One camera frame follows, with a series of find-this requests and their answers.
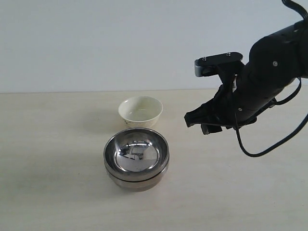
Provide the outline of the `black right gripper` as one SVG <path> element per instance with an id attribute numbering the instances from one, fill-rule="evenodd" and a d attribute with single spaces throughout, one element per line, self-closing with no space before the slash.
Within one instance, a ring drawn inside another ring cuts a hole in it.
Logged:
<path id="1" fill-rule="evenodd" d="M 284 88 L 281 65 L 220 64 L 216 70 L 222 85 L 213 100 L 184 116 L 188 128 L 200 124 L 204 135 L 222 132 L 222 127 L 254 123 L 257 114 Z"/>

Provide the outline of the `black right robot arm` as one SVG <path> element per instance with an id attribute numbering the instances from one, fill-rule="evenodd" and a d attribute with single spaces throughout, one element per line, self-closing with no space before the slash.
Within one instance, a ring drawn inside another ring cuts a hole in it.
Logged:
<path id="1" fill-rule="evenodd" d="M 238 52 L 195 61 L 198 77 L 219 76 L 221 85 L 208 102 L 185 114 L 187 127 L 200 125 L 204 134 L 256 122 L 276 104 L 276 96 L 296 78 L 308 75 L 308 27 L 295 23 L 258 40 L 242 62 Z"/>

